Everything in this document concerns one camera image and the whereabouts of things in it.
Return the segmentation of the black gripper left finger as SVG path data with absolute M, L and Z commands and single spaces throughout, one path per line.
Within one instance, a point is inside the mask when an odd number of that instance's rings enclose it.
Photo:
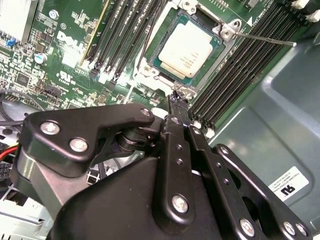
M 172 220 L 166 206 L 173 203 L 185 213 L 184 196 L 192 195 L 174 184 L 189 182 L 192 171 L 182 100 L 176 92 L 169 95 L 162 118 L 140 103 L 36 112 L 24 120 L 18 153 L 65 178 L 84 177 L 90 186 L 134 162 L 157 158 L 162 215 Z

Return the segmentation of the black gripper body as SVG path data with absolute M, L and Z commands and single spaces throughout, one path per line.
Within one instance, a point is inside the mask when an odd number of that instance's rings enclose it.
M 12 180 L 25 195 L 43 204 L 53 219 L 49 240 L 235 240 L 226 216 L 214 211 L 203 177 L 189 171 L 188 209 L 178 212 L 170 202 L 162 215 L 159 160 L 147 157 L 129 164 L 99 182 L 63 177 L 20 151 Z

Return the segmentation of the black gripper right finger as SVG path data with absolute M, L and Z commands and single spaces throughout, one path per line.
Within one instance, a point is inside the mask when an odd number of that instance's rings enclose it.
M 196 219 L 183 240 L 310 240 L 312 233 L 227 146 L 209 146 L 180 101 L 195 177 Z

